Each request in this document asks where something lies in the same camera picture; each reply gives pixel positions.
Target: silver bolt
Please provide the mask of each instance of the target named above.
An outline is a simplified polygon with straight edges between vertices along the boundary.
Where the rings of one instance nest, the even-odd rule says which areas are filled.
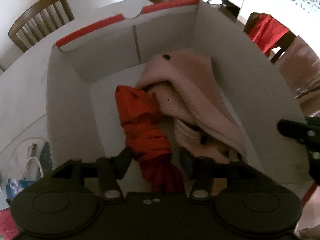
[[[104,193],[106,198],[118,198],[120,197],[121,193],[117,190],[108,190]]]
[[[143,201],[143,203],[146,204],[146,205],[150,205],[152,203],[152,201],[150,199],[145,199]]]
[[[192,195],[195,197],[195,198],[205,198],[209,195],[209,193],[203,189],[198,189],[198,190],[195,190]]]
[[[307,134],[308,134],[308,136],[310,136],[310,137],[313,137],[313,136],[316,135],[315,131],[312,131],[312,130],[308,131]]]
[[[315,160],[320,159],[320,153],[319,152],[313,152],[311,155]]]

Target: circular cover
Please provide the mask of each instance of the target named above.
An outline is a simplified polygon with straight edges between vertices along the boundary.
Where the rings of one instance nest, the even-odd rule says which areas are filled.
[[[220,218],[231,227],[255,236],[275,235],[294,228],[302,212],[300,199],[280,185],[265,184],[242,180],[223,190],[215,199]]]
[[[27,188],[18,194],[11,206],[17,226],[35,235],[65,235],[93,217],[97,201],[92,192],[77,184],[64,185],[59,191],[59,187],[40,193]]]

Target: white table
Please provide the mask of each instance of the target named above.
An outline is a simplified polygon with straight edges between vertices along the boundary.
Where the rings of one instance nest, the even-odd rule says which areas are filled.
[[[36,43],[0,77],[0,173],[5,176],[10,156],[26,138],[46,138],[46,78],[54,43],[87,25],[122,13],[137,16],[148,0],[125,0],[77,17]]]

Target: chair backrest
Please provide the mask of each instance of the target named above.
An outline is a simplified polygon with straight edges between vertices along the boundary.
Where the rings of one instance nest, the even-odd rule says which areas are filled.
[[[17,32],[22,31],[22,34],[24,37],[28,40],[31,46],[35,44],[35,40],[40,41],[41,35],[43,38],[47,36],[49,33],[52,33],[54,29],[52,28],[52,25],[49,23],[49,19],[53,23],[54,27],[56,29],[59,28],[57,18],[61,22],[62,25],[65,25],[66,22],[63,19],[63,16],[61,15],[61,12],[58,9],[57,2],[60,2],[62,5],[62,8],[67,15],[67,18],[69,21],[74,20],[73,14],[71,12],[71,9],[68,5],[67,0],[40,0],[33,6],[31,6],[28,10],[26,10],[12,25],[11,29],[8,32],[8,35],[10,39],[23,51],[26,52],[28,50],[28,47],[26,44],[23,43],[23,41],[18,37]],[[57,15],[57,18],[54,17],[54,13],[50,6],[53,6],[54,11]],[[39,20],[37,17],[37,14],[40,14],[40,17],[44,23]]]
[[[256,25],[258,19],[259,19],[260,13],[252,13],[249,16],[249,19],[246,23],[246,25],[244,26],[244,32],[249,35],[249,33],[251,32],[251,30],[253,29],[253,27]],[[289,46],[291,45],[291,43],[293,42],[294,38],[296,37],[296,35],[293,34],[293,32],[291,32],[290,30],[283,35],[277,42],[276,44],[281,48],[277,54],[271,59],[272,63],[275,63],[280,56],[282,55],[282,53],[284,53]]]

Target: red cloth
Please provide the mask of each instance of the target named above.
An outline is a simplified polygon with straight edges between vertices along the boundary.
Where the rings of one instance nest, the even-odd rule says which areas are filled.
[[[115,92],[119,119],[134,159],[139,162],[142,177],[151,182],[153,192],[183,192],[179,169],[171,163],[170,142],[155,126],[161,112],[155,95],[128,86]]]
[[[283,26],[271,15],[262,13],[249,33],[249,37],[269,57],[271,49],[278,47],[276,42],[288,31],[287,27]]]
[[[4,240],[12,240],[19,234],[18,229],[10,214],[10,208],[0,211],[0,236]]]

